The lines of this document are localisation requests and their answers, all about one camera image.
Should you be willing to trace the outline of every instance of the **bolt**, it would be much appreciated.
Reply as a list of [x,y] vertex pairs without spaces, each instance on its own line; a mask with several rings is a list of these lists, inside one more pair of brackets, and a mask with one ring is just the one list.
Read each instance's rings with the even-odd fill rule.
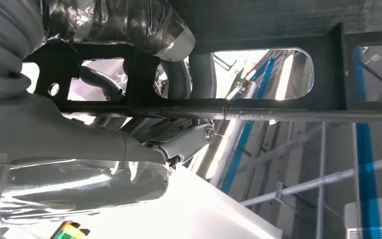
[[215,137],[216,132],[214,131],[213,126],[207,125],[206,128],[204,129],[204,137],[207,140],[211,140]]

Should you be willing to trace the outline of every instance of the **black frame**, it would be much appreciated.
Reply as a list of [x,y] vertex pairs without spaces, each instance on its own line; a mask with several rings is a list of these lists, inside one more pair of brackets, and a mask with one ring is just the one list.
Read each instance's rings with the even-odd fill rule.
[[[160,59],[129,45],[48,43],[25,62],[40,68],[36,94],[52,99],[65,113],[195,119],[303,120],[365,122],[382,120],[382,102],[360,102],[356,95],[353,49],[382,45],[382,32],[345,34],[343,24],[329,34],[308,37],[202,43],[195,53],[241,49],[296,48],[311,57],[314,85],[304,97],[276,101],[256,99],[166,100],[156,95],[153,81]],[[72,77],[84,60],[123,57],[128,61],[126,97],[120,102],[68,101]],[[60,90],[50,96],[49,86]]]

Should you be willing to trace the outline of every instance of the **blue pole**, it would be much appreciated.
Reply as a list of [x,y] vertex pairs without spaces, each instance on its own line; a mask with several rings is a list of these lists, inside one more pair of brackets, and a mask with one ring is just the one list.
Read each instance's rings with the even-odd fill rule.
[[[266,71],[261,81],[260,88],[257,92],[256,99],[260,99],[263,96],[267,83],[270,79],[270,75],[273,71],[274,65],[274,58],[270,58],[270,60],[268,60],[263,66],[261,66],[260,69],[254,74],[253,78],[256,75],[258,76],[255,79],[252,79],[252,81],[255,81],[259,76],[261,76],[264,70]],[[220,190],[226,194],[229,193],[230,188],[232,186],[233,179],[235,178],[236,171],[238,170],[238,166],[241,162],[242,155],[244,154],[245,145],[248,142],[248,138],[250,137],[253,125],[253,121],[247,121],[245,123],[241,137],[239,138],[238,145],[236,146],[235,153],[233,154],[231,164],[228,168],[228,171],[226,172],[225,180],[223,181],[222,187],[220,188]]]
[[[367,98],[361,51],[355,48],[354,62],[356,64],[357,95],[360,101]],[[379,203],[377,201],[376,175],[372,167],[373,146],[371,143],[370,127],[366,123],[356,124],[357,153],[358,153],[358,181],[361,209],[361,225],[372,233],[363,231],[364,237],[372,239],[381,238],[381,224]]]

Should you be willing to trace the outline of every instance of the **vent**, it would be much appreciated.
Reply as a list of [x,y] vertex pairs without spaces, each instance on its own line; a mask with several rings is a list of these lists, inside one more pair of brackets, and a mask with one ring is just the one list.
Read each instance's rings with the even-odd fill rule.
[[357,228],[350,228],[347,230],[347,239],[375,239],[375,238],[381,238],[382,239],[382,227],[381,230],[359,230],[360,236],[358,236],[358,229]]

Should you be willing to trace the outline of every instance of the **white flexible hose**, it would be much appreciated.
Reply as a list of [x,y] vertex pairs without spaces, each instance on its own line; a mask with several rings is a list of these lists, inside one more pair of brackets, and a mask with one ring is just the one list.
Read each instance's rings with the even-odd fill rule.
[[30,80],[20,74],[22,59],[43,40],[37,1],[0,0],[0,99],[26,93]]

